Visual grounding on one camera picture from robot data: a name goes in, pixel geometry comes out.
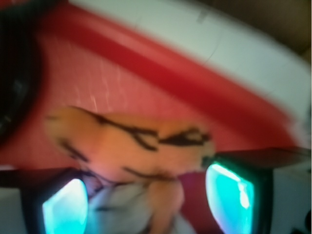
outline black object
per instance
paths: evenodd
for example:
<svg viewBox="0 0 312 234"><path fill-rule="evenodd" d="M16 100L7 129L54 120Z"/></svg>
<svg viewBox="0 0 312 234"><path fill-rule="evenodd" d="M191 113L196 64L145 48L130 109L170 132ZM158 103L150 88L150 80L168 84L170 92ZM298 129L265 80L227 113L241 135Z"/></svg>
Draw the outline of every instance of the black object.
<svg viewBox="0 0 312 234"><path fill-rule="evenodd" d="M0 144L13 133L39 90L36 19L59 0L31 0L0 11Z"/></svg>

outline red surface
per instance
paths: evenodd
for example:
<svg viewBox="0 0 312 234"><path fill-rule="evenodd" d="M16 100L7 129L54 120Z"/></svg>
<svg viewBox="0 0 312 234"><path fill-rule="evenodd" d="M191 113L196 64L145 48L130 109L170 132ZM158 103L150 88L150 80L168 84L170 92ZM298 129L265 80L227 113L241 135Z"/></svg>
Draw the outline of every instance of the red surface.
<svg viewBox="0 0 312 234"><path fill-rule="evenodd" d="M42 127L60 105L206 122L218 151L294 146L278 109L212 70L123 26L64 4L40 24L43 86L28 118L0 148L0 164L75 165ZM182 177L183 212L199 233L215 233L204 174Z"/></svg>

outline white cloth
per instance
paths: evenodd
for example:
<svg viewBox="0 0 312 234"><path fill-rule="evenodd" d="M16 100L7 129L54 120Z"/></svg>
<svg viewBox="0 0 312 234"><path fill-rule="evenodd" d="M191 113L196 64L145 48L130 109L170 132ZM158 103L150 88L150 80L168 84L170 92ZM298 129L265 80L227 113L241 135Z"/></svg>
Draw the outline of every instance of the white cloth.
<svg viewBox="0 0 312 234"><path fill-rule="evenodd" d="M89 202L86 234L144 234L151 210L141 184L104 188ZM195 234L181 214L174 218L172 234Z"/></svg>

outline toy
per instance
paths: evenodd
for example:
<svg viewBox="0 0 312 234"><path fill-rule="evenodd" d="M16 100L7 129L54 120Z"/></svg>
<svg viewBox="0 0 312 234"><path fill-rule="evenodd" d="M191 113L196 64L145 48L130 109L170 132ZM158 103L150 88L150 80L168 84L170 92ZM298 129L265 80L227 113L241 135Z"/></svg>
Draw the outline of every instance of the toy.
<svg viewBox="0 0 312 234"><path fill-rule="evenodd" d="M142 183L152 210L149 233L167 233L184 200L181 174L201 171L214 155L204 126L63 107L46 117L47 133L104 186Z"/></svg>

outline white surface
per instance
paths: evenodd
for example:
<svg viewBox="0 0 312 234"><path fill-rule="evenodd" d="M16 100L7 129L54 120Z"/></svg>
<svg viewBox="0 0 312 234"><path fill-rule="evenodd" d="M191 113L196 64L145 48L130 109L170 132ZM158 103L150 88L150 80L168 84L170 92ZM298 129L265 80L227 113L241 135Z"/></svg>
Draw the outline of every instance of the white surface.
<svg viewBox="0 0 312 234"><path fill-rule="evenodd" d="M294 228L303 234L305 218L311 210L311 160L275 169L273 172L273 214L271 232L291 233Z"/></svg>
<svg viewBox="0 0 312 234"><path fill-rule="evenodd" d="M181 0L71 0L151 35L227 74L300 123L311 104L311 67L269 37Z"/></svg>
<svg viewBox="0 0 312 234"><path fill-rule="evenodd" d="M0 187L0 233L27 234L19 189Z"/></svg>

